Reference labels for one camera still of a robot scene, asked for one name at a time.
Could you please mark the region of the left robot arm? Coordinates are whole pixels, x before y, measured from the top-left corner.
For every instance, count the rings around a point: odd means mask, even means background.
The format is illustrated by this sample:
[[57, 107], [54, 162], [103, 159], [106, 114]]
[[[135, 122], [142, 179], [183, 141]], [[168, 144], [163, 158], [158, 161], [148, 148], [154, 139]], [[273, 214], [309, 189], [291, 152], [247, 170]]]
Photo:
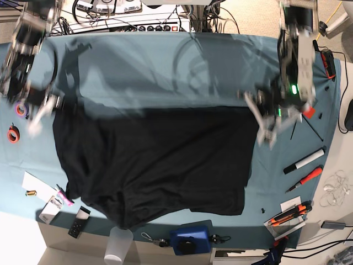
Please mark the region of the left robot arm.
[[269, 88], [254, 93], [238, 91], [258, 125], [258, 144], [272, 148], [278, 134], [302, 120], [315, 102], [313, 35], [317, 1], [280, 1], [280, 35], [277, 40], [279, 74]]

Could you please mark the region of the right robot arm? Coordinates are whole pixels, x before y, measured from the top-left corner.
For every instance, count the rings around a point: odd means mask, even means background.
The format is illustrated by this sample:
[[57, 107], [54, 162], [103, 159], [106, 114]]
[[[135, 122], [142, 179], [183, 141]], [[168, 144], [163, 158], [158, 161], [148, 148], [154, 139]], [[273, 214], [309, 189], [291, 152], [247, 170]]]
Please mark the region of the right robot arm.
[[[38, 107], [38, 112], [30, 118], [27, 131], [31, 137], [42, 131], [41, 120], [63, 104], [63, 96], [53, 90], [58, 71], [57, 49], [46, 39], [57, 22], [64, 1], [25, 1], [18, 18], [12, 41], [4, 63], [1, 66], [1, 95], [12, 104], [23, 103]], [[43, 42], [51, 46], [54, 56], [54, 69], [49, 83], [38, 89], [28, 80], [35, 56]]]

